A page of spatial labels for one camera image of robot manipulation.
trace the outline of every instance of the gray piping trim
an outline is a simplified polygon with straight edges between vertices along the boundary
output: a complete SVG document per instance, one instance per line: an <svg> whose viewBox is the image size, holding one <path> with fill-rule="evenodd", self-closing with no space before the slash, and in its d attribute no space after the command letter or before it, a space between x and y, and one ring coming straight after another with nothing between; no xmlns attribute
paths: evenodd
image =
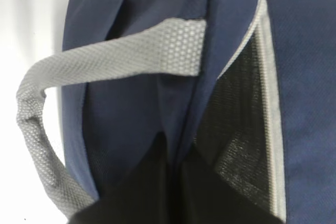
<svg viewBox="0 0 336 224"><path fill-rule="evenodd" d="M270 19L267 4L262 8L256 28L263 90L265 135L268 150L270 178L270 210L286 222L286 191L284 149L282 140L281 113L277 81L277 68L273 49Z"/></svg>
<svg viewBox="0 0 336 224"><path fill-rule="evenodd" d="M241 41L239 47L237 48L235 53L232 55L232 57L230 58L228 63L225 65L225 67L223 68L223 70L221 71L221 73L219 74L217 79L219 79L226 72L226 70L237 59L237 57L240 55L241 51L245 48L246 44L249 42L250 38L252 37L252 35L253 35L253 33L256 29L256 26L257 26L258 22L260 20L261 11L262 11L262 8L265 4L266 4L266 0L258 0L256 13L255 13L250 25L249 25L244 37L243 37L243 40Z"/></svg>

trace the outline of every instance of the gray webbing strap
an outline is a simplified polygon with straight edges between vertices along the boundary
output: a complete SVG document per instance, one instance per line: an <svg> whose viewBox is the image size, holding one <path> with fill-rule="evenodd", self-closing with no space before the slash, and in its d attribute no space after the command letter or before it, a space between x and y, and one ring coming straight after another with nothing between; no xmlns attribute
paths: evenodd
<svg viewBox="0 0 336 224"><path fill-rule="evenodd" d="M68 174L45 133L44 90L141 73L197 76L204 20L170 18L141 33L68 50L37 62L17 91L17 123L47 195L69 218L93 199Z"/></svg>

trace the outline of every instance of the black mesh pocket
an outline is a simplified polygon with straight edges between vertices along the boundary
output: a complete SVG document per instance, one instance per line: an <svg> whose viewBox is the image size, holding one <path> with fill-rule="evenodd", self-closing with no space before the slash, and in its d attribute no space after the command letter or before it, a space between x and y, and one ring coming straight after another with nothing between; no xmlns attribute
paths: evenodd
<svg viewBox="0 0 336 224"><path fill-rule="evenodd" d="M196 145L224 181L269 211L263 98L254 38L217 80Z"/></svg>

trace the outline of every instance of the navy blue fabric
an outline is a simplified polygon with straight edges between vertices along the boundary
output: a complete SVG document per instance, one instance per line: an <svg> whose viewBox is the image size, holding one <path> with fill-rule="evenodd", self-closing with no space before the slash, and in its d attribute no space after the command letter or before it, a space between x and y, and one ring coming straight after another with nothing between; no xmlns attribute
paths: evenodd
<svg viewBox="0 0 336 224"><path fill-rule="evenodd" d="M268 0L288 224L336 223L336 0Z"/></svg>
<svg viewBox="0 0 336 224"><path fill-rule="evenodd" d="M111 27L113 36L113 22L120 5L122 6L119 16L122 17L123 26L118 28L118 32L120 36L126 36L152 27L169 17L202 18L205 16L207 3L206 0L120 0L106 4L108 1L110 0L96 1L101 6L93 8L92 0L70 0L64 50L102 41ZM91 27L100 29L83 28L91 22ZM85 85L79 85L81 88L77 86L78 92L72 94L72 97L66 93L74 86L62 89L64 103L71 104L64 105L65 123L73 120L80 122L82 119L85 126L84 136L79 125L64 130L65 148L68 148L68 169L75 175L74 170L81 171L78 166L85 164L87 157L91 171L95 173L95 182L101 191L104 185L116 184L138 163L157 131L164 128L170 139L169 150L176 148L195 78L153 75L127 78L122 80L122 83L123 85L117 81L105 81L88 84L83 109L89 116L84 118L81 111L75 111L76 102L70 102L69 99L80 102L79 97L83 95ZM111 127L103 127L111 122ZM86 152L80 147L83 138ZM97 150L103 153L99 157L95 155ZM81 174L75 178L86 190L92 190L89 186L92 178L88 177L88 174Z"/></svg>
<svg viewBox="0 0 336 224"><path fill-rule="evenodd" d="M197 83L176 162L187 154L217 77L241 43L258 0L209 0L203 74Z"/></svg>
<svg viewBox="0 0 336 224"><path fill-rule="evenodd" d="M97 0L97 5L101 4L96 8L90 4L92 0L70 1L64 50L104 40L107 27L112 27L110 33L113 37L113 21L119 8L121 8L119 16L122 17L123 23L117 31L119 36L137 33L169 17L190 19L207 16L209 30L206 35L204 75L201 76L197 87L196 78L165 75L140 76L123 80L123 85L134 91L131 96L130 92L117 81L88 84L83 107L85 114L88 115L83 118L87 153L79 147L83 143L82 128L79 125L71 129L67 128L64 130L66 148L70 145L72 148L69 148L66 160L67 164L72 165L70 171L76 170L76 166L87 162L83 160L87 154L91 171L95 173L95 182L100 190L104 184L117 183L137 164L151 144L148 140L153 139L153 134L157 131L164 130L168 140L169 159L173 162L181 144L183 127L186 126L183 145L179 152L180 158L184 156L192 142L215 80L240 44L257 5L257 0L120 0L122 3L112 0L114 3L104 4L108 1ZM108 11L113 13L113 17L108 17ZM86 24L90 24L92 30L83 28ZM72 98L69 95L66 96L68 89L71 88L65 87L62 90L64 103L68 103L65 98L80 102L79 97L83 95L85 86L78 88L78 92L73 94ZM127 109L126 106L120 106L123 104L121 100L126 98ZM146 100L152 101L151 104L145 103ZM80 122L81 111L74 110L75 103L73 102L72 107L64 105L67 109L64 109L63 118ZM149 105L152 105L153 109L149 110L147 108ZM144 123L147 122L146 127L150 130L139 123L141 120ZM135 134L141 136L140 141L138 137L133 138ZM98 160L94 153L98 153L99 149L101 152L104 152L103 150L106 152ZM92 178L88 174L83 173L76 178L86 190L92 190L91 186L86 185L92 184Z"/></svg>
<svg viewBox="0 0 336 224"><path fill-rule="evenodd" d="M103 41L123 0L70 0L63 50ZM62 88L62 120L66 168L93 198L98 192L92 179L82 136L82 108L86 84Z"/></svg>

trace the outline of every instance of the white wall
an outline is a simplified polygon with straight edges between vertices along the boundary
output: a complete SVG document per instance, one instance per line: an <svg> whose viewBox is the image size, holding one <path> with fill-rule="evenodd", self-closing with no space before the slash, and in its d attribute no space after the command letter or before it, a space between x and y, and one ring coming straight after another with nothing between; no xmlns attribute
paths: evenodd
<svg viewBox="0 0 336 224"><path fill-rule="evenodd" d="M66 223L45 196L16 126L15 92L34 62L61 50L67 4L68 0L0 0L1 223ZM56 91L47 95L46 130L61 153Z"/></svg>

